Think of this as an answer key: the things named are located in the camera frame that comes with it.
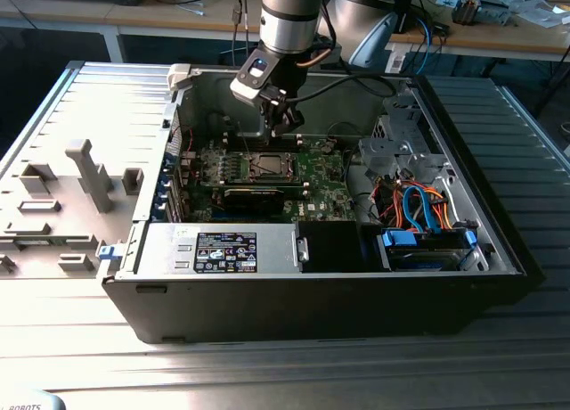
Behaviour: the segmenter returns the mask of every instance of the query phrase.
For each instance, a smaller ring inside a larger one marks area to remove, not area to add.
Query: sticker
[[[200,231],[199,227],[193,225],[179,225],[176,227],[175,238],[193,238]]]
[[[198,233],[194,271],[198,274],[257,272],[257,234]]]

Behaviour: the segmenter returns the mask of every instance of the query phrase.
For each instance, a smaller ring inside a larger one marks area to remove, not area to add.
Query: connector
[[[235,4],[232,10],[233,25],[241,24],[241,16],[243,15],[241,4]]]

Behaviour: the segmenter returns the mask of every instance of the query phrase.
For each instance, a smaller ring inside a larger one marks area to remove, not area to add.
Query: wire bundle
[[[379,197],[380,186],[388,185],[380,182],[370,199],[375,201]],[[410,212],[410,198],[420,197],[420,204],[414,214]],[[447,212],[447,200],[434,187],[428,187],[415,181],[396,183],[392,190],[392,203],[379,215],[379,221],[385,226],[404,228],[414,232],[423,232],[424,227],[419,223],[419,213],[423,209],[423,217],[428,229],[438,231],[439,228],[451,230],[453,226]],[[431,212],[436,214],[437,222]]]

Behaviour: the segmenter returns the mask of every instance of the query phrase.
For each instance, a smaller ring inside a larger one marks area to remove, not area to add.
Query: green circuit board
[[[351,198],[342,181],[342,152],[328,150],[330,147],[324,150],[326,144],[325,140],[315,139],[291,153],[228,152],[209,144],[199,150],[197,170],[193,174],[197,179],[190,180],[188,184],[189,221],[290,223],[354,220]],[[226,213],[221,195],[235,188],[283,192],[283,210],[271,216]]]

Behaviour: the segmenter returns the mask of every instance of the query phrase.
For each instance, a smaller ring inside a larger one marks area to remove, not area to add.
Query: blue cable
[[[420,18],[416,18],[416,20],[418,20],[418,22],[422,25],[422,27],[426,31],[426,39],[427,39],[427,50],[426,50],[426,54],[424,55],[424,61],[421,63],[421,66],[419,67],[418,71],[416,71],[416,74],[420,74],[421,71],[426,66],[426,62],[428,61],[429,47],[431,46],[431,36],[429,35],[428,26],[426,25],[426,23],[423,20],[421,20]]]
[[[419,223],[416,220],[413,219],[413,217],[410,214],[409,199],[411,192],[414,190],[417,190],[419,192],[419,195],[421,196],[421,204],[424,207],[424,218],[426,219],[427,227],[433,230],[436,234],[439,234],[441,232],[441,229],[437,225],[437,222],[434,219],[434,217],[431,215],[428,194],[424,192],[422,188],[416,185],[411,185],[406,189],[406,191],[403,194],[403,214],[405,215],[406,219],[411,223],[411,225],[414,226],[416,229],[418,229],[418,232],[423,233],[424,229],[421,227],[421,225],[419,225]]]

